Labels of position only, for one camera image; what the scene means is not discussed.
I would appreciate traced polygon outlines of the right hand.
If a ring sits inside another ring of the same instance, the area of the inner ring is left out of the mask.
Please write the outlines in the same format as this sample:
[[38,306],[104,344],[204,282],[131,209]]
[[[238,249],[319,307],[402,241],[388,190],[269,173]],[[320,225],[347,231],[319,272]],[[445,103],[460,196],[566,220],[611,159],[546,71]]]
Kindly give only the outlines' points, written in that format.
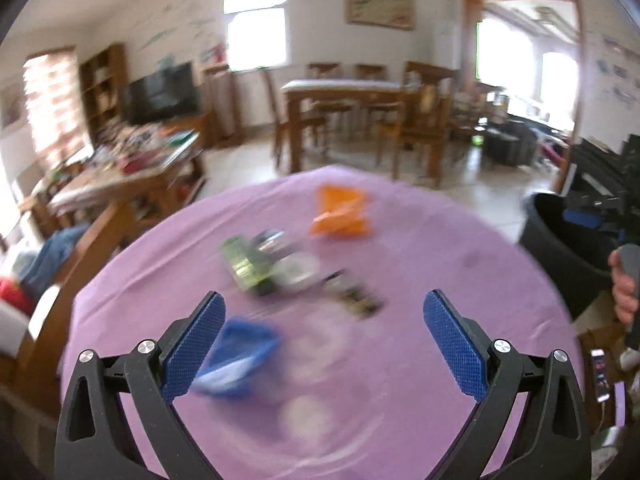
[[615,313],[620,322],[630,324],[634,322],[634,318],[639,311],[638,299],[634,296],[636,282],[625,273],[617,250],[611,252],[608,257],[608,264],[612,272],[612,296],[615,304]]

